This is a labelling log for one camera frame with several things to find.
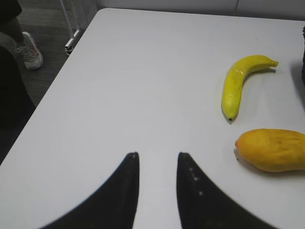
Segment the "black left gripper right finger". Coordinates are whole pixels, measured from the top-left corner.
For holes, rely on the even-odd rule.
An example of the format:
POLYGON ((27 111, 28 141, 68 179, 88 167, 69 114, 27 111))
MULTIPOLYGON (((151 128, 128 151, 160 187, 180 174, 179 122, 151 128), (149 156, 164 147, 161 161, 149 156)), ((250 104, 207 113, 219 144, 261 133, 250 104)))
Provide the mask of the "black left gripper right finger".
POLYGON ((270 229, 221 191, 189 153, 178 155, 176 195, 184 229, 270 229))

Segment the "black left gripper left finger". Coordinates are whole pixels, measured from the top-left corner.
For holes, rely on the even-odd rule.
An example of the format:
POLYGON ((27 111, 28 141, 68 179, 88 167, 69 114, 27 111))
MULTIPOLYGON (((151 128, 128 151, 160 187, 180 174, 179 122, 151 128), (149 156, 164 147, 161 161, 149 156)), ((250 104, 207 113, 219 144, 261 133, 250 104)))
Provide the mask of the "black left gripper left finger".
POLYGON ((45 229, 131 229, 139 196, 139 154, 128 153, 113 174, 76 208, 45 229))

